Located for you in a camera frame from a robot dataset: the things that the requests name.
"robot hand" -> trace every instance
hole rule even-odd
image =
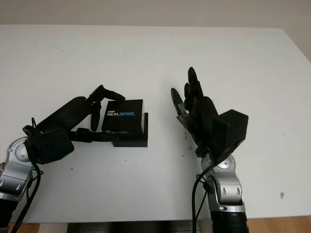
[[[235,110],[218,115],[212,100],[203,95],[192,67],[188,70],[188,81],[184,89],[184,102],[174,88],[171,95],[177,119],[191,134],[198,146],[196,155],[202,158],[203,172],[198,175],[192,191],[192,231],[196,232],[199,214],[195,212],[195,191],[204,179],[213,232],[247,233],[242,188],[235,174],[236,163],[231,153],[246,137],[248,116]]]
[[[100,118],[100,102],[104,98],[125,100],[122,95],[100,85],[88,98],[72,99],[38,125],[33,119],[32,126],[23,128],[27,137],[11,143],[6,161],[0,164],[0,233],[8,231],[12,213],[27,192],[27,203],[12,232],[17,232],[21,225],[41,181],[42,172],[37,164],[51,163],[73,152],[71,141],[106,142],[118,139],[115,134],[95,133],[83,128],[76,132],[71,131],[90,114],[91,129],[96,131]],[[36,179],[35,188],[29,197],[28,188]]]

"black cable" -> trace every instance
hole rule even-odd
[[[26,205],[24,206],[23,210],[21,211],[11,233],[16,233],[18,231],[19,227],[21,226],[21,224],[22,224],[22,222],[23,222],[23,220],[24,220],[24,218],[28,212],[28,209],[29,209],[34,197],[35,197],[35,194],[39,188],[40,182],[41,182],[41,171],[40,171],[40,169],[36,163],[32,163],[32,164],[33,164],[33,166],[37,172],[37,177],[35,177],[35,179],[37,179],[37,182],[35,183],[35,188],[33,190],[33,193],[31,194],[31,196],[27,200]]]
[[[200,214],[201,209],[202,209],[202,207],[203,207],[203,204],[204,204],[204,201],[205,201],[206,196],[207,196],[207,191],[205,191],[205,194],[204,194],[204,197],[203,197],[203,199],[202,199],[202,202],[201,202],[201,205],[200,205],[199,211],[198,211],[198,213],[196,214],[195,221],[197,221],[197,220],[198,220],[198,217],[199,217],[199,214]]]
[[[206,168],[196,179],[193,185],[192,189],[192,197],[191,197],[191,204],[192,204],[192,233],[196,233],[196,213],[195,213],[195,191],[196,188],[201,181],[201,179],[205,176],[206,173],[211,171],[214,167],[216,167],[218,164],[212,164],[208,168]]]
[[[27,200],[29,199],[29,189],[31,188],[33,182],[37,179],[37,176],[36,177],[31,177],[30,181],[28,182],[27,184],[27,190],[26,190],[26,196],[27,196]]]
[[[31,123],[32,123],[33,127],[37,128],[37,124],[36,124],[35,119],[33,117],[31,118]]]

